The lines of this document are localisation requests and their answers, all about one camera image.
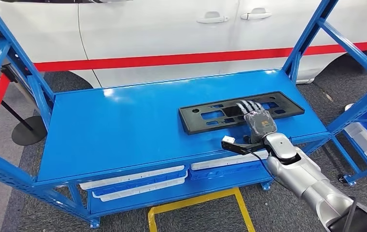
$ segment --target car door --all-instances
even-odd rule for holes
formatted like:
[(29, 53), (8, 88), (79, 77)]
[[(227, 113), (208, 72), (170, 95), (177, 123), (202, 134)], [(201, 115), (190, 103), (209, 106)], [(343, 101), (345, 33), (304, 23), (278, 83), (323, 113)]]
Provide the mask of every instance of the car door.
[[(264, 58), (226, 62), (222, 73), (282, 67), (320, 0), (241, 0), (230, 50), (256, 51), (265, 49)], [(340, 0), (328, 22), (352, 42), (367, 42), (367, 1)], [(311, 46), (336, 44), (323, 30)], [(299, 65), (298, 82), (309, 82), (342, 52), (317, 47), (318, 55), (303, 56)]]
[[(283, 48), (296, 44), (319, 3), (320, 0), (241, 0), (234, 29), (237, 37), (230, 50), (252, 52), (249, 59), (226, 62), (221, 72), (281, 67), (289, 52)], [(263, 56), (253, 53), (262, 49)], [(302, 59), (300, 69), (304, 69), (304, 63)]]
[[(226, 51), (233, 36), (237, 7), (238, 0), (80, 4), (81, 36), (88, 59)], [(116, 86), (218, 74), (220, 65), (202, 63), (94, 71), (102, 86)]]
[[(34, 63), (86, 59), (78, 4), (0, 0), (0, 17)], [(74, 73), (99, 87), (92, 70)]]

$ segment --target black plastic panel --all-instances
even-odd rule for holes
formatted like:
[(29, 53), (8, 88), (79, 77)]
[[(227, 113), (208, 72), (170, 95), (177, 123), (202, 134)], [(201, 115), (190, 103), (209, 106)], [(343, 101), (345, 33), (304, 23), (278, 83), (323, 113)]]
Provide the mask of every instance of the black plastic panel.
[(273, 119), (304, 113), (302, 107), (278, 91), (182, 107), (179, 115), (184, 130), (188, 134), (196, 134), (245, 124), (242, 111), (236, 106), (240, 100), (261, 103)]

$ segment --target blue shelving unit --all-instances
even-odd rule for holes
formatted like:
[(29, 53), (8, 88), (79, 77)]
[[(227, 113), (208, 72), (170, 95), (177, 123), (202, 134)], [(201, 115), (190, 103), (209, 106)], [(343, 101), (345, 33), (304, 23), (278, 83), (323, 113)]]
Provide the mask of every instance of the blue shelving unit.
[[(320, 28), (367, 69), (367, 56), (326, 22), (336, 3), (321, 2), (281, 69), (64, 93), (52, 92), (0, 18), (0, 66), (5, 58), (11, 62), (48, 130), (38, 175), (30, 176), (0, 158), (0, 181), (89, 222), (91, 228), (98, 227), (99, 217), (107, 214), (212, 191), (257, 183), (267, 190), (272, 179), (258, 161), (252, 174), (187, 178), (181, 185), (108, 202), (89, 192), (86, 207), (76, 185), (232, 156), (222, 150), (220, 141), (225, 135), (242, 138), (249, 133), (246, 126), (187, 135), (178, 108), (274, 91), (305, 109), (302, 115), (277, 119), (279, 132), (294, 144), (309, 143), (307, 153), (332, 140), (349, 157), (334, 136), (367, 112), (367, 94), (325, 127), (295, 86), (300, 58)], [(359, 171), (351, 178), (366, 173)], [(71, 199), (54, 191), (57, 186), (68, 186)]]

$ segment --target black cable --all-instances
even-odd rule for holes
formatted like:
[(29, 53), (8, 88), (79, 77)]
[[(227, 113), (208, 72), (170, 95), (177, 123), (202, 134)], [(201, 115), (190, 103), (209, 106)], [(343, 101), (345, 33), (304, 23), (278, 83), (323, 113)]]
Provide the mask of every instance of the black cable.
[(349, 231), (351, 221), (353, 220), (354, 212), (357, 207), (357, 199), (355, 197), (351, 197), (351, 199), (353, 200), (353, 203), (350, 207), (349, 214), (347, 215), (347, 219), (346, 219), (346, 223), (344, 224), (343, 232)]
[(253, 151), (250, 151), (250, 153), (254, 156), (256, 156), (260, 162), (262, 163), (263, 167), (265, 168), (266, 172), (269, 173), (269, 175), (274, 179), (274, 181), (276, 181), (279, 185), (281, 185), (283, 188), (287, 189), (290, 191), (290, 189), (288, 187), (286, 187), (286, 185), (284, 185), (283, 183), (279, 182), (276, 178), (274, 178), (274, 176), (272, 175), (272, 173), (269, 171), (269, 169), (266, 167), (265, 163), (263, 162), (263, 160), (257, 155), (255, 154)]

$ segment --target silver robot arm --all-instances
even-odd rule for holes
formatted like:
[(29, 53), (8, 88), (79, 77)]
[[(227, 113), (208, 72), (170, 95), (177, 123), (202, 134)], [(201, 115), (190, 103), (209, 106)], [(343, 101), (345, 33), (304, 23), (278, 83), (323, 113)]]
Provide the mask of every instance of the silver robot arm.
[(367, 207), (356, 203), (349, 225), (346, 221), (354, 200), (330, 184), (320, 167), (281, 133), (266, 135), (270, 156), (268, 169), (298, 198), (304, 200), (328, 232), (367, 232)]
[(231, 143), (233, 140), (229, 142), (225, 136), (222, 140), (224, 149), (253, 154), (253, 150), (264, 147), (269, 153), (267, 164), (271, 175), (309, 205), (326, 231), (367, 232), (366, 206), (331, 185), (314, 161), (293, 146), (284, 134), (276, 132), (276, 124), (269, 112), (259, 103), (242, 101), (238, 106), (252, 131), (246, 139), (250, 145)]

